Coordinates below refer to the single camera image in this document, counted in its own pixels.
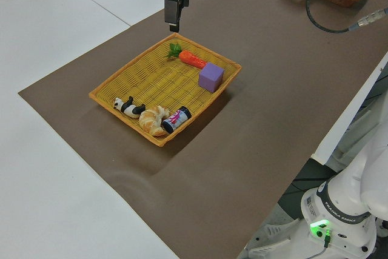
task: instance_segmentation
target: black and white toy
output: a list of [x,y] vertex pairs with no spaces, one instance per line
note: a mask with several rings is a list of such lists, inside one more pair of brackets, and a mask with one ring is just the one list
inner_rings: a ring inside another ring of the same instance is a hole
[[120,110],[122,113],[126,114],[131,118],[139,118],[140,113],[146,110],[146,106],[144,104],[142,104],[141,106],[135,106],[132,103],[132,96],[129,97],[126,103],[124,103],[120,98],[116,97],[115,106],[113,108]]

